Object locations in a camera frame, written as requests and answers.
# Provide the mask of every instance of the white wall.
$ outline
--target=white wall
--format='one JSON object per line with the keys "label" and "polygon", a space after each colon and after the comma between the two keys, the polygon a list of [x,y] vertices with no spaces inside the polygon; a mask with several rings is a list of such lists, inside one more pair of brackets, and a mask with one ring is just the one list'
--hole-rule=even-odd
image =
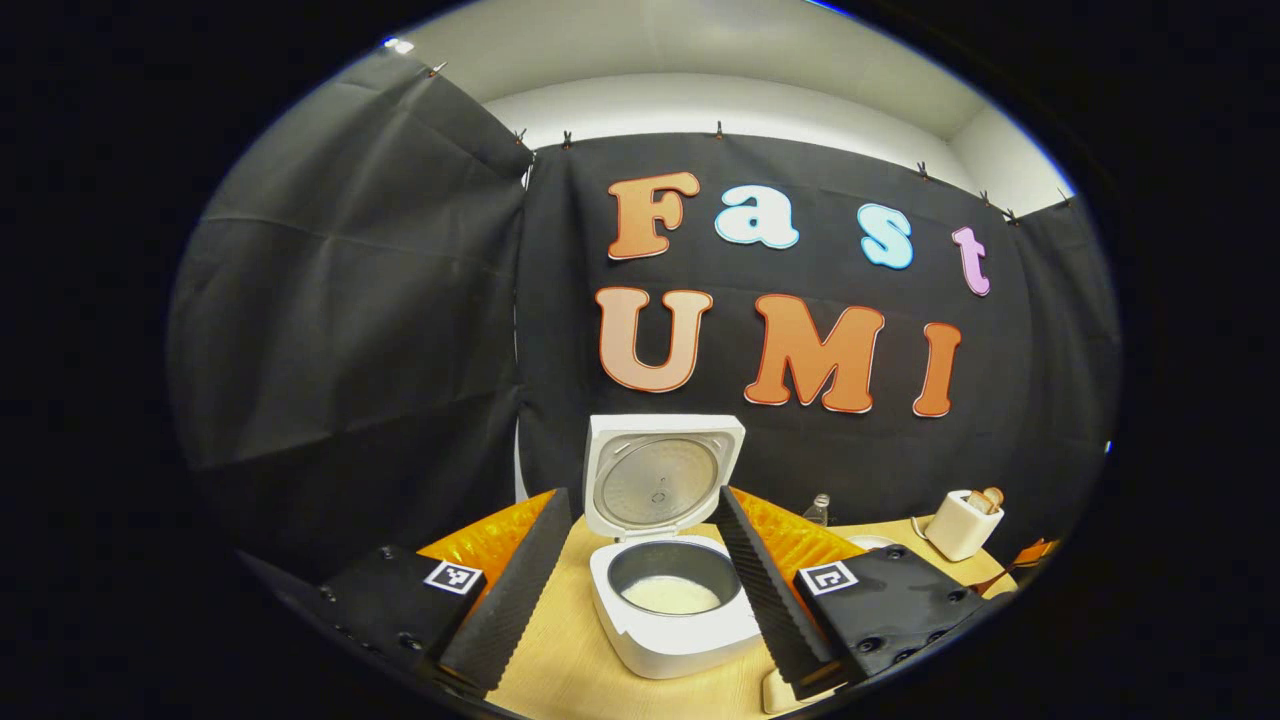
{"label": "white wall", "polygon": [[956,133],[951,149],[992,205],[1015,215],[1061,202],[1059,188],[1068,197],[1075,195],[1036,142],[991,105]]}
{"label": "white wall", "polygon": [[824,145],[928,173],[977,195],[946,142],[878,110],[790,85],[728,76],[662,73],[552,85],[485,104],[525,145],[655,132],[754,135]]}

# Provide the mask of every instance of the white rice cooker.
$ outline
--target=white rice cooker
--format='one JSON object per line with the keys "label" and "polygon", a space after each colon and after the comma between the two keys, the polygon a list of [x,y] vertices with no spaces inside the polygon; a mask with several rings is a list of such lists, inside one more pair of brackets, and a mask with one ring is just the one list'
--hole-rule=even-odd
{"label": "white rice cooker", "polygon": [[745,436],[731,415],[591,416],[586,525],[614,538],[591,553],[591,597],[636,675],[691,675],[760,642],[724,546],[677,534],[716,510]]}

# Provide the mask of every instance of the glass bottle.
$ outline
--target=glass bottle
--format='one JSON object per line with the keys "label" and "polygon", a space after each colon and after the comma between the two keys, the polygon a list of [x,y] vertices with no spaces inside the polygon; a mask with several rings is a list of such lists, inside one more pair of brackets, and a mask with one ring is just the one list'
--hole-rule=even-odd
{"label": "glass bottle", "polygon": [[831,497],[827,493],[819,493],[818,497],[813,498],[813,505],[809,506],[809,510],[804,511],[804,519],[826,528],[828,505],[831,505]]}

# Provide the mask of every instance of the orange soft pad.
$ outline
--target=orange soft pad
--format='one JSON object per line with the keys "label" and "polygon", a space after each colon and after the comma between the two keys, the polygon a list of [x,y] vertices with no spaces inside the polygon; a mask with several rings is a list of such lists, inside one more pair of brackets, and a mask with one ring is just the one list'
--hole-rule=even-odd
{"label": "orange soft pad", "polygon": [[499,510],[433,542],[417,553],[484,570],[485,587],[480,591],[476,603],[471,606],[471,612],[475,612],[493,585],[498,583],[498,578],[511,562],[511,556],[524,542],[529,529],[534,527],[543,507],[547,507],[547,502],[553,495],[556,491],[547,491],[506,510]]}
{"label": "orange soft pad", "polygon": [[772,502],[748,495],[737,488],[728,488],[746,514],[748,521],[755,528],[769,559],[777,565],[782,579],[791,585],[800,607],[804,600],[796,591],[795,577],[801,568],[813,568],[824,562],[835,562],[867,552],[822,525],[810,523],[800,515],[783,510]]}

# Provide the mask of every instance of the orange letter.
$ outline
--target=orange letter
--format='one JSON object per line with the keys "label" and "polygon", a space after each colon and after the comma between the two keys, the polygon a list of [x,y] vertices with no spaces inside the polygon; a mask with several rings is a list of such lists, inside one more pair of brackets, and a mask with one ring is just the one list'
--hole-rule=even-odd
{"label": "orange letter", "polygon": [[929,365],[924,370],[924,389],[911,410],[922,418],[941,418],[951,411],[947,391],[951,389],[951,365],[955,364],[960,331],[946,323],[924,325],[929,338]]}
{"label": "orange letter", "polygon": [[822,396],[823,407],[836,413],[872,409],[872,355],[876,336],[884,327],[883,315],[870,307],[849,307],[823,341],[799,297],[765,295],[755,301],[755,310],[764,315],[764,352],[759,375],[746,387],[749,401],[785,405],[791,392],[782,384],[782,374],[790,365],[801,405],[813,402],[835,373],[831,389]]}
{"label": "orange letter", "polygon": [[689,382],[698,363],[698,333],[712,296],[673,290],[662,296],[671,313],[671,352],[654,368],[636,357],[640,309],[649,293],[632,287],[605,287],[595,293],[600,306],[600,365],[618,384],[645,392],[668,392]]}
{"label": "orange letter", "polygon": [[609,186],[609,195],[618,199],[618,238],[609,245],[611,259],[649,258],[667,251],[671,243],[654,231],[654,220],[660,219],[673,231],[680,227],[685,208],[675,192],[663,192],[654,202],[653,193],[659,190],[675,190],[692,197],[698,195],[698,178],[692,173],[671,173]]}

